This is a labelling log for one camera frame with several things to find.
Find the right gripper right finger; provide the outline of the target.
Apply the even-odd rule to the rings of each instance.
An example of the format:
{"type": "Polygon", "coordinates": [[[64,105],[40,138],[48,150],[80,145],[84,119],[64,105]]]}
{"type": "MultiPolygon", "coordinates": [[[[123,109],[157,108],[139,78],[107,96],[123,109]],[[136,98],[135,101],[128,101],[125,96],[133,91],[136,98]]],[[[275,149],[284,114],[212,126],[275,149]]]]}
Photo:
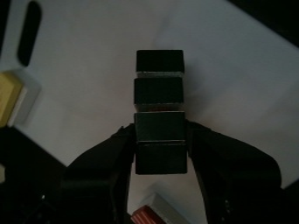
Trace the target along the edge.
{"type": "Polygon", "coordinates": [[[188,153],[208,224],[277,224],[281,176],[256,147],[196,122],[187,123],[188,153]]]}

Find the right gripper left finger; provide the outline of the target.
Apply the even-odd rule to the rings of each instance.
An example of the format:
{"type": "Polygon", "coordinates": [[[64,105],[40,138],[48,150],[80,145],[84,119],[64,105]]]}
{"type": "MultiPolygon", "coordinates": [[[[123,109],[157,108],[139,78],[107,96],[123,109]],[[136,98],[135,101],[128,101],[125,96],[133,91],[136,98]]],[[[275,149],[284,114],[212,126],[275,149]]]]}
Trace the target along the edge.
{"type": "Polygon", "coordinates": [[[60,182],[57,224],[131,224],[127,198],[135,125],[121,127],[69,164],[60,182]]]}

